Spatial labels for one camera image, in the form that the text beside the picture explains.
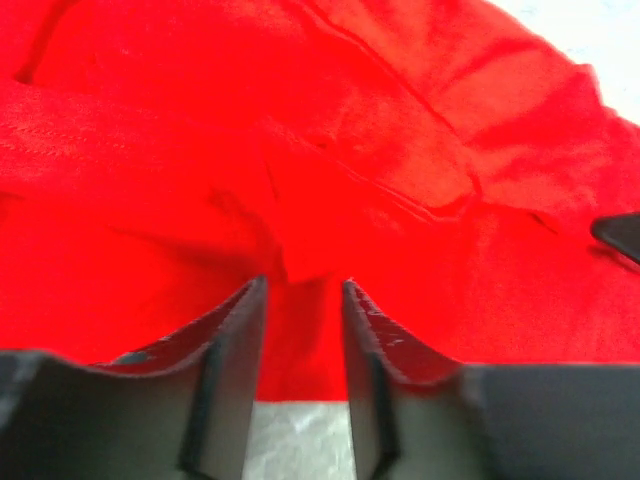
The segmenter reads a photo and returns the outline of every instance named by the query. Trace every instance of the black object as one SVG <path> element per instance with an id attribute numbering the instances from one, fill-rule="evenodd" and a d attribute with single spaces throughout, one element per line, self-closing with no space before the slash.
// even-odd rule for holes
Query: black object
<path id="1" fill-rule="evenodd" d="M 599 218 L 591 225 L 591 234 L 640 264 L 640 213 Z"/>
<path id="2" fill-rule="evenodd" d="M 240 480 L 266 280 L 114 363 L 0 352 L 3 480 Z"/>
<path id="3" fill-rule="evenodd" d="M 461 364 L 343 293 L 359 480 L 640 478 L 640 368 Z"/>

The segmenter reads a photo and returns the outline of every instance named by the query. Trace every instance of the red cloth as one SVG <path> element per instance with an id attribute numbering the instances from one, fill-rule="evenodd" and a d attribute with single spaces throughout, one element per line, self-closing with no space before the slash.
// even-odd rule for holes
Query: red cloth
<path id="1" fill-rule="evenodd" d="M 0 5 L 0 341 L 113 359 L 266 273 L 259 396 L 343 399 L 340 282 L 469 361 L 640 360 L 638 127 L 477 0 Z"/>

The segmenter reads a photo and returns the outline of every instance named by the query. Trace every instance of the floor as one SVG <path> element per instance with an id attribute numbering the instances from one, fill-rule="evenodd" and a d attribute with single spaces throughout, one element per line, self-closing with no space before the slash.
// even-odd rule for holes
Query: floor
<path id="1" fill-rule="evenodd" d="M 574 61 L 596 69 L 605 103 L 640 123 L 640 2 L 494 0 Z M 246 480 L 352 480 L 344 404 L 258 404 Z"/>

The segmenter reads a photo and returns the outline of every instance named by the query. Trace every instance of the red fabric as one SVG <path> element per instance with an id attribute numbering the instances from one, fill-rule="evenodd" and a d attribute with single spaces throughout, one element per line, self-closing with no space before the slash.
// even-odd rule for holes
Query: red fabric
<path id="1" fill-rule="evenodd" d="M 640 360 L 638 127 L 477 0 L 0 5 L 0 341 L 110 360 L 266 273 L 259 397 L 345 397 L 340 282 L 469 361 Z"/>

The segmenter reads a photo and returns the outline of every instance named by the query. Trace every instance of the gray surface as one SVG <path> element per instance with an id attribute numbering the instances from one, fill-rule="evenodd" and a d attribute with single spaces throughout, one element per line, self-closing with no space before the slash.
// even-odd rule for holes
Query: gray surface
<path id="1" fill-rule="evenodd" d="M 594 65 L 605 103 L 640 123 L 640 1 L 495 0 L 574 61 Z M 246 480 L 351 480 L 344 404 L 259 404 Z"/>

